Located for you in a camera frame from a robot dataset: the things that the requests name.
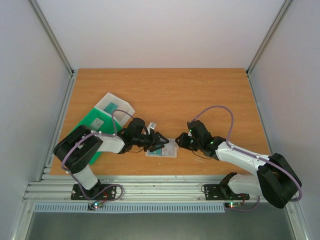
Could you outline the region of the beige card holder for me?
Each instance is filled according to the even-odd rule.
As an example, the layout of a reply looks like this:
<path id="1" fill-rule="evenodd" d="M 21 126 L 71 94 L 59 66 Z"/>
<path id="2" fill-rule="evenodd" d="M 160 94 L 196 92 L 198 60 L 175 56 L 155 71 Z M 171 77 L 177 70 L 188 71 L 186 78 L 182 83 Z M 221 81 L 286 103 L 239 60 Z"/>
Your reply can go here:
<path id="1" fill-rule="evenodd" d="M 148 156 L 149 150 L 145 153 L 146 157 L 162 157 L 162 158 L 176 158 L 178 156 L 178 145 L 174 138 L 169 139 L 169 143 L 162 148 L 162 156 Z"/>

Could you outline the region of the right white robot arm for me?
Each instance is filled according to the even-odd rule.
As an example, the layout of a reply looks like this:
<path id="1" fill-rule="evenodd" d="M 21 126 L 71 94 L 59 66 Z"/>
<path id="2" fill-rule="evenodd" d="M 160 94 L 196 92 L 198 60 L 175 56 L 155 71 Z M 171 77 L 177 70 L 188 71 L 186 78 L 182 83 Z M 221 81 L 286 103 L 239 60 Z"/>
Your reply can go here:
<path id="1" fill-rule="evenodd" d="M 302 182 L 283 155 L 259 154 L 238 147 L 223 137 L 212 136 L 199 120 L 189 122 L 187 127 L 188 132 L 175 139 L 180 148 L 201 151 L 208 158 L 233 164 L 250 173 L 229 173 L 220 182 L 225 198 L 236 194 L 255 195 L 279 209 L 302 198 Z"/>

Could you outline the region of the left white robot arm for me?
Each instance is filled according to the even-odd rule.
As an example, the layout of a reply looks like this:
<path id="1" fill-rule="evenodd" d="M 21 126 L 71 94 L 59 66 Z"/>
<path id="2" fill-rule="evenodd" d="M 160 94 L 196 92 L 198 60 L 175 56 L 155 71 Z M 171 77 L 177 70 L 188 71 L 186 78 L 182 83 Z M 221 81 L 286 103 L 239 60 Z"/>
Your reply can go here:
<path id="1" fill-rule="evenodd" d="M 108 134 L 91 130 L 82 124 L 54 147 L 53 154 L 60 160 L 61 168 L 80 184 L 83 194 L 89 199 L 96 199 L 101 187 L 89 167 L 94 155 L 100 152 L 124 154 L 134 146 L 143 148 L 144 152 L 160 150 L 170 141 L 155 131 L 154 126 L 152 122 L 146 127 L 144 120 L 134 117 L 127 127 L 115 134 Z"/>

